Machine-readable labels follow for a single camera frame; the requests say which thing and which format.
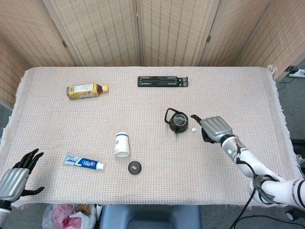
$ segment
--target robot finger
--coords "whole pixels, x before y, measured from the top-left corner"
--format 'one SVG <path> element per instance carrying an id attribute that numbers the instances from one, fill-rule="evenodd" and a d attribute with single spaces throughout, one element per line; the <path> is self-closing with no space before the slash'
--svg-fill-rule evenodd
<path id="1" fill-rule="evenodd" d="M 191 115 L 191 118 L 195 119 L 195 121 L 196 121 L 199 125 L 201 125 L 201 123 L 200 123 L 201 118 L 199 118 L 197 115 L 193 114 L 193 115 Z"/>
<path id="2" fill-rule="evenodd" d="M 42 191 L 44 190 L 44 187 L 40 187 L 36 190 L 26 190 L 24 189 L 21 196 L 22 197 L 25 197 L 25 196 L 34 196 L 34 195 L 37 195 L 39 193 L 41 193 Z"/>
<path id="3" fill-rule="evenodd" d="M 28 158 L 33 158 L 34 154 L 38 152 L 38 149 L 34 149 L 32 152 L 27 153 L 23 156 L 20 162 L 17 162 L 13 168 L 23 168 L 25 163 L 28 163 Z"/>
<path id="4" fill-rule="evenodd" d="M 27 168 L 30 170 L 29 174 L 31 174 L 32 170 L 34 169 L 34 167 L 35 167 L 35 165 L 36 165 L 36 163 L 37 163 L 37 161 L 38 161 L 38 159 L 39 159 L 40 157 L 42 157 L 42 155 L 43 155 L 43 152 L 37 154 L 37 155 L 33 158 L 33 160 L 29 163 L 29 166 L 27 167 Z"/>
<path id="5" fill-rule="evenodd" d="M 34 149 L 29 155 L 26 157 L 24 163 L 21 165 L 22 168 L 28 168 L 29 164 L 31 163 L 35 153 L 38 152 L 39 149 Z"/>

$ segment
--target black cable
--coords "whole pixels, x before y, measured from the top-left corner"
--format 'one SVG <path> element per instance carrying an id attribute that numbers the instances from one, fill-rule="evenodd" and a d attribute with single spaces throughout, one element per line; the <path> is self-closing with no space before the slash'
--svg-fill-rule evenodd
<path id="1" fill-rule="evenodd" d="M 254 189 L 253 189 L 253 192 L 252 192 L 250 198 L 248 199 L 247 203 L 245 204 L 243 210 L 241 211 L 241 213 L 239 214 L 239 216 L 236 218 L 236 220 L 233 222 L 233 224 L 230 226 L 229 229 L 232 229 L 233 227 L 235 227 L 236 223 L 240 220 L 240 217 L 243 215 L 243 213 L 244 213 L 244 211 L 246 210 L 246 208 L 248 207 L 250 201 L 251 201 L 252 198 L 254 197 L 255 191 L 256 191 L 256 189 L 254 188 Z"/>
<path id="2" fill-rule="evenodd" d="M 249 165 L 247 162 L 241 161 L 241 160 L 240 160 L 241 147 L 240 147 L 240 143 L 238 143 L 238 142 L 239 142 L 239 140 L 238 140 L 238 138 L 237 138 L 237 144 L 236 144 L 236 146 L 237 146 L 237 155 L 239 155 L 239 157 L 236 158 L 236 164 L 245 164 L 245 165 L 247 165 L 247 166 L 251 169 L 251 171 L 252 171 L 252 173 L 253 173 L 253 178 L 256 178 L 257 175 L 256 175 L 254 169 L 252 168 L 252 166 Z M 246 210 L 246 208 L 248 207 L 248 205 L 249 205 L 249 203 L 251 202 L 252 198 L 254 197 L 255 191 L 256 191 L 256 189 L 253 188 L 253 192 L 252 192 L 250 198 L 248 199 L 247 203 L 245 204 L 243 210 L 242 210 L 241 213 L 238 215 L 238 217 L 236 218 L 236 220 L 233 222 L 233 224 L 230 226 L 229 229 L 232 229 L 233 227 L 235 228 L 236 223 L 239 221 L 240 217 L 243 215 L 244 211 Z"/>
<path id="3" fill-rule="evenodd" d="M 239 159 L 239 160 L 236 159 L 236 164 L 238 164 L 238 165 L 240 165 L 240 164 L 247 165 L 247 166 L 251 169 L 251 171 L 252 171 L 252 173 L 253 173 L 253 177 L 256 178 L 257 175 L 256 175 L 254 169 L 253 169 L 253 168 L 251 167 L 251 165 L 249 165 L 247 162 L 241 161 L 240 159 Z"/>
<path id="4" fill-rule="evenodd" d="M 294 77 L 292 77 L 292 80 L 291 81 L 289 81 L 289 82 L 286 82 L 286 81 L 284 81 L 283 80 L 283 82 L 279 82 L 279 83 L 292 83 L 292 81 L 294 80 L 295 78 Z"/>
<path id="5" fill-rule="evenodd" d="M 284 83 L 284 86 L 280 89 L 277 89 L 278 91 L 284 90 L 286 88 L 286 82 L 282 82 L 282 83 Z"/>
<path id="6" fill-rule="evenodd" d="M 268 219 L 273 219 L 273 220 L 276 220 L 278 222 L 282 222 L 282 223 L 288 223 L 288 224 L 295 224 L 295 225 L 298 225 L 298 226 L 301 226 L 303 228 L 305 228 L 304 225 L 300 224 L 300 223 L 292 223 L 292 222 L 287 222 L 287 221 L 282 221 L 282 220 L 279 220 L 279 219 L 276 219 L 276 218 L 273 218 L 273 217 L 270 217 L 270 216 L 263 216 L 263 215 L 253 215 L 253 216 L 245 216 L 245 217 L 241 217 L 234 225 L 234 229 L 237 225 L 237 223 L 243 219 L 247 219 L 247 218 L 254 218 L 254 217 L 264 217 L 264 218 L 268 218 Z"/>

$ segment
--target wall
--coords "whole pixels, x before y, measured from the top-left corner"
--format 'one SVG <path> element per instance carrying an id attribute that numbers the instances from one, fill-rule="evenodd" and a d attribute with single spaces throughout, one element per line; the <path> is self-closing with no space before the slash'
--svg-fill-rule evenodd
<path id="1" fill-rule="evenodd" d="M 75 66 L 40 0 L 0 0 L 0 37 L 31 67 Z"/>
<path id="2" fill-rule="evenodd" d="M 232 66 L 269 3 L 221 0 L 200 66 Z"/>
<path id="3" fill-rule="evenodd" d="M 198 66 L 218 0 L 138 0 L 144 66 Z"/>
<path id="4" fill-rule="evenodd" d="M 11 109 L 21 77 L 28 66 L 0 40 L 0 104 Z"/>
<path id="5" fill-rule="evenodd" d="M 48 1 L 83 66 L 141 64 L 134 0 Z"/>
<path id="6" fill-rule="evenodd" d="M 289 65 L 305 57 L 305 1 L 275 0 L 266 10 L 236 60 L 236 66 L 277 68 L 274 79 L 280 81 Z"/>

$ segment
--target cup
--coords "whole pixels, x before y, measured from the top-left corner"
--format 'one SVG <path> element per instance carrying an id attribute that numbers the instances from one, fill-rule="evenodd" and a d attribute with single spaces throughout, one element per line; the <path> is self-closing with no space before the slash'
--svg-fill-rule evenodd
<path id="1" fill-rule="evenodd" d="M 119 132 L 116 134 L 113 155 L 116 157 L 126 157 L 130 155 L 127 133 Z"/>

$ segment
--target power strip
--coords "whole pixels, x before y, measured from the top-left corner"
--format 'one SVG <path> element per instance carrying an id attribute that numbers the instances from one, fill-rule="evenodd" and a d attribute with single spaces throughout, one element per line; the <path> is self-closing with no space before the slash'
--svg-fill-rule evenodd
<path id="1" fill-rule="evenodd" d="M 297 78 L 305 78 L 305 69 L 298 69 L 295 71 L 291 71 L 288 76 L 297 77 Z"/>

